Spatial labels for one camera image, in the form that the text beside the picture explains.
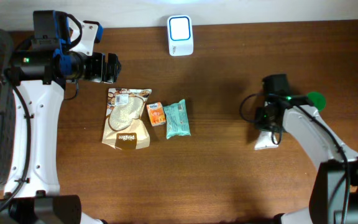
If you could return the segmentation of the white cream tube gold cap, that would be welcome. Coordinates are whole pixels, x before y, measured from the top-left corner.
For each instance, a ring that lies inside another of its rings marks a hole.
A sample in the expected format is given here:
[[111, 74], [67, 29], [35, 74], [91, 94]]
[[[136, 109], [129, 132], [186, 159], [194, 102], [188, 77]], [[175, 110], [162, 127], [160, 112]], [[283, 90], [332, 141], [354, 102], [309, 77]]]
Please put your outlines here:
[[272, 149], [278, 147], [278, 141], [276, 137], [272, 134], [270, 131], [261, 131], [256, 144], [254, 146], [254, 149], [256, 151], [263, 150], [263, 149]]

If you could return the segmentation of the green lid jar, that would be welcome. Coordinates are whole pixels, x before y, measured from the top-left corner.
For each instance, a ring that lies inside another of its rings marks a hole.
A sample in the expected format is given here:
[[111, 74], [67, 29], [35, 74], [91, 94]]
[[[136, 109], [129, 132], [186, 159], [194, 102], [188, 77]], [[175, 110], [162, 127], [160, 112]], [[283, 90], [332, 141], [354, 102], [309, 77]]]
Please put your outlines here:
[[313, 102], [314, 106], [318, 109], [319, 112], [325, 109], [326, 98], [323, 94], [317, 91], [312, 91], [307, 94], [307, 97]]

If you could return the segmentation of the orange tissue pack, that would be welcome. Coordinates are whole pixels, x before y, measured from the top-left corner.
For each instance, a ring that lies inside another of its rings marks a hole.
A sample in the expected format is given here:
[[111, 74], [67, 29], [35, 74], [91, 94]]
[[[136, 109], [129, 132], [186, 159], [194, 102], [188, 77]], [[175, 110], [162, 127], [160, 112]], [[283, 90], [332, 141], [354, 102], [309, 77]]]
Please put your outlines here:
[[146, 107], [152, 126], [160, 126], [167, 122], [161, 102], [148, 104]]

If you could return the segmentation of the tan bread bag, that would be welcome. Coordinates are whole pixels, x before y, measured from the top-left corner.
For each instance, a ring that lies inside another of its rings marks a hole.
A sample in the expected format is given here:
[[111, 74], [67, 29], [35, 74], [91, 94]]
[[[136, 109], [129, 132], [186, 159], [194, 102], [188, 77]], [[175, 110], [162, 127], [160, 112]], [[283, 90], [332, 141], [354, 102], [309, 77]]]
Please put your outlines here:
[[108, 90], [103, 144], [123, 151], [150, 146], [150, 136], [142, 121], [142, 113], [151, 93], [151, 89]]

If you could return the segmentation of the teal snack packet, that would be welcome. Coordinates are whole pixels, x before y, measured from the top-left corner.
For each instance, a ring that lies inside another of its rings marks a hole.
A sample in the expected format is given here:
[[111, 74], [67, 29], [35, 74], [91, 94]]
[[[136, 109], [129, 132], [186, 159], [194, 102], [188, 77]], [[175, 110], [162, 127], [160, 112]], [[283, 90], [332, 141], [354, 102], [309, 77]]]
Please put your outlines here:
[[170, 139], [174, 136], [190, 136], [190, 125], [186, 110], [185, 99], [163, 107], [167, 120], [166, 138]]

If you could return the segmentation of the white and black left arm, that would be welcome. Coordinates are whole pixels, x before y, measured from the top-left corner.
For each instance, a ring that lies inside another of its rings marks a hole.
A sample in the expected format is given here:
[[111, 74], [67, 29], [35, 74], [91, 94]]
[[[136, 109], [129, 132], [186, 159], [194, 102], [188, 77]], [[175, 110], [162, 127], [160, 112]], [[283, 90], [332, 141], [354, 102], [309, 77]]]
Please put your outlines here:
[[61, 195], [57, 129], [67, 83], [114, 83], [115, 54], [93, 50], [96, 21], [35, 11], [34, 34], [14, 44], [0, 29], [0, 223], [95, 223], [77, 195]]

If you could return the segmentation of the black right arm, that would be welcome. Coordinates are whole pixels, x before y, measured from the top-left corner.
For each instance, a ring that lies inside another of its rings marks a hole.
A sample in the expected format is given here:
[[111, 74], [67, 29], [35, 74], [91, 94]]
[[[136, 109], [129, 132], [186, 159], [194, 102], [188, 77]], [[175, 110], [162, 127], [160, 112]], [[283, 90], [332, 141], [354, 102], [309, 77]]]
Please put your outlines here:
[[292, 94], [285, 74], [263, 78], [262, 86], [264, 104], [255, 115], [261, 133], [255, 149], [278, 147], [288, 133], [318, 171], [309, 205], [276, 215], [274, 223], [358, 224], [358, 152], [323, 121], [315, 99]]

